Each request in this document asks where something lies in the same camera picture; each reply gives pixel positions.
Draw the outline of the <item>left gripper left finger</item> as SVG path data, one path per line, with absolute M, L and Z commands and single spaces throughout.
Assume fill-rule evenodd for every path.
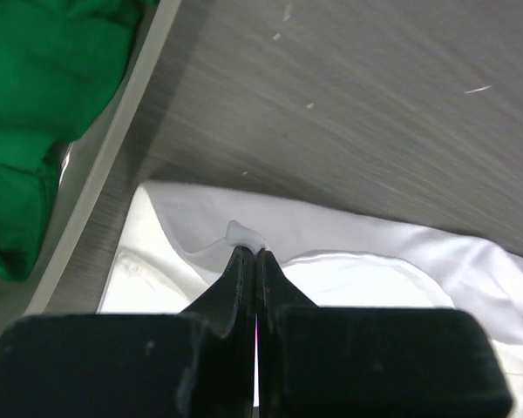
M 255 258 L 177 314 L 25 317 L 0 336 L 0 417 L 249 417 Z

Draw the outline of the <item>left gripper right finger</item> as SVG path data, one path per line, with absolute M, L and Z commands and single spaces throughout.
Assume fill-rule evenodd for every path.
M 274 254 L 256 262 L 262 417 L 506 417 L 479 323 L 448 308 L 319 307 Z

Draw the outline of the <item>white flower print t-shirt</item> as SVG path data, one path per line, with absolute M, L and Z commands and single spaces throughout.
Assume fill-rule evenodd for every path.
M 203 185 L 132 197 L 98 311 L 176 314 L 233 249 L 271 251 L 323 307 L 450 307 L 485 329 L 523 417 L 523 257 L 487 239 Z

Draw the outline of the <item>grey plastic tray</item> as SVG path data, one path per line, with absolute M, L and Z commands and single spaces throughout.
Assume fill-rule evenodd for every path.
M 68 264 L 153 74 L 180 4 L 161 0 L 146 9 L 116 94 L 67 148 L 56 204 L 29 279 L 0 280 L 0 333 L 25 315 L 42 313 Z

